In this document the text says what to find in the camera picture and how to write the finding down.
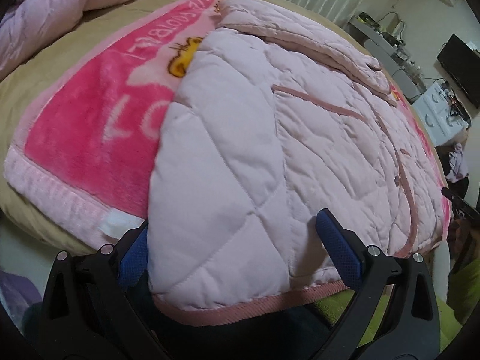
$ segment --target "bed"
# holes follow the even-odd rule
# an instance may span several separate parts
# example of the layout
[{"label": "bed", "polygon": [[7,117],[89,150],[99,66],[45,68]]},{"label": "bed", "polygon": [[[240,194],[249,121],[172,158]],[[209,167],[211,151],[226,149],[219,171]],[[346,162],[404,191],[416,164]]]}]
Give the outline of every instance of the bed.
[{"label": "bed", "polygon": [[[0,82],[0,167],[2,167],[2,173],[3,163],[14,131],[24,110],[33,99],[58,80],[63,72],[78,62],[85,53],[106,37],[150,12],[175,1],[177,0],[135,0],[114,7],[86,12],[73,31],[44,48]],[[321,23],[348,40],[361,52],[368,54],[338,26],[318,14],[285,0],[265,1],[298,12]],[[401,93],[399,91],[396,91],[396,93],[405,107],[408,107],[407,102],[404,99],[402,100]],[[411,113],[411,117],[416,118],[414,112]],[[441,169],[433,145],[420,126],[422,124],[417,123],[424,148],[428,152],[427,155]],[[72,254],[85,254],[92,251],[91,247],[55,225],[27,199],[16,193],[3,177],[0,178],[0,208],[21,230],[42,242],[62,250],[68,250]]]}]

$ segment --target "pink piping trim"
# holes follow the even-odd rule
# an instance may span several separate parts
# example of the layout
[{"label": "pink piping trim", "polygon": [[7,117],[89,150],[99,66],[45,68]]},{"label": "pink piping trim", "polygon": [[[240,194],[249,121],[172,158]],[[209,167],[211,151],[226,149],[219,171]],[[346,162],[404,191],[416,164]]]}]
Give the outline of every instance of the pink piping trim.
[{"label": "pink piping trim", "polygon": [[217,326],[285,310],[290,307],[302,306],[347,289],[348,287],[339,280],[302,290],[292,290],[284,294],[254,299],[248,303],[239,303],[212,310],[193,311],[178,309],[162,301],[159,295],[152,295],[152,297],[155,306],[167,317],[177,322],[190,326]]},{"label": "pink piping trim", "polygon": [[[390,85],[392,88],[392,93],[399,99],[398,103],[400,104],[400,106],[398,109],[400,109],[402,113],[406,116],[409,124],[412,126],[412,128],[414,128],[417,135],[420,137],[420,140],[422,141],[423,151],[425,152],[427,158],[429,159],[432,167],[435,170],[435,174],[438,180],[438,186],[440,188],[446,186],[445,177],[443,176],[443,173],[440,172],[440,168],[438,167],[438,161],[437,161],[438,156],[431,149],[433,145],[431,144],[430,140],[426,137],[425,133],[419,126],[419,122],[416,120],[416,118],[412,114],[409,102],[406,100],[405,96],[392,82],[390,83]],[[448,200],[445,196],[442,196],[442,209],[443,209],[442,239],[445,241],[447,239],[448,226],[450,225],[450,210],[452,209],[452,204],[450,200]]]},{"label": "pink piping trim", "polygon": [[314,104],[320,105],[323,109],[326,109],[327,111],[333,112],[338,115],[343,115],[343,116],[349,116],[349,117],[354,117],[355,119],[361,120],[363,123],[367,124],[366,118],[359,114],[358,112],[355,112],[351,109],[348,108],[343,108],[339,107],[338,105],[333,105],[330,103],[327,103],[323,100],[320,100],[316,97],[310,96],[308,93],[303,93],[300,91],[296,91],[294,89],[286,88],[283,86],[278,86],[278,85],[272,85],[272,91],[279,91],[279,92],[284,92],[288,93],[289,95],[299,97],[303,100],[307,100],[309,102],[312,102]]},{"label": "pink piping trim", "polygon": [[406,201],[409,204],[410,207],[410,233],[408,238],[406,239],[406,243],[402,249],[400,249],[397,253],[395,253],[395,256],[400,257],[400,256],[408,256],[412,249],[413,249],[413,244],[415,243],[415,240],[417,239],[417,231],[418,231],[418,224],[419,224],[419,214],[417,210],[417,206],[415,205],[415,198],[413,197],[413,192],[409,184],[409,180],[407,178],[407,173],[405,172],[405,168],[402,164],[402,161],[400,159],[400,154],[398,154],[398,150],[395,147],[392,137],[390,136],[390,133],[388,132],[388,129],[381,119],[380,115],[372,108],[373,113],[377,117],[377,121],[380,125],[380,128],[383,130],[385,135],[387,135],[388,139],[392,143],[393,149],[395,150],[395,157],[397,158],[398,162],[398,175],[400,176],[400,185],[403,187],[403,190],[405,191],[405,196],[406,196]]}]

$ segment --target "black clamp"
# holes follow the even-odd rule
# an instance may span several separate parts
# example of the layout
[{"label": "black clamp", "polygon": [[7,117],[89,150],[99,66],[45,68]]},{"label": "black clamp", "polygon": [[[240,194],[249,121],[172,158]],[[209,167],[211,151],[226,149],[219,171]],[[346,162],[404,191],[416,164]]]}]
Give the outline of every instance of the black clamp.
[{"label": "black clamp", "polygon": [[[386,256],[340,226],[328,209],[316,230],[344,283],[355,294],[313,360],[432,360],[440,353],[440,319],[431,277],[422,255]],[[358,347],[383,290],[394,285],[372,342]]]},{"label": "black clamp", "polygon": [[118,284],[121,261],[143,231],[129,230],[116,246],[72,257],[57,255],[46,285],[38,352],[48,360],[169,359]]}]

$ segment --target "pink comforter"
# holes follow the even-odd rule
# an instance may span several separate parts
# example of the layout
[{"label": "pink comforter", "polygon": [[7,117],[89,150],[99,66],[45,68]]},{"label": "pink comforter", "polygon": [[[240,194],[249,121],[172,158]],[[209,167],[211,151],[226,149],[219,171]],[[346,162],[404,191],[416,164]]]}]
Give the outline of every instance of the pink comforter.
[{"label": "pink comforter", "polygon": [[390,255],[442,237],[438,167],[390,91],[378,61],[303,16],[182,0],[42,93],[5,177],[95,248],[148,204],[157,306],[192,325],[233,322],[345,288],[311,227],[322,208]]},{"label": "pink comforter", "polygon": [[0,25],[0,81],[34,53],[71,30],[83,12],[129,0],[24,0]]}]

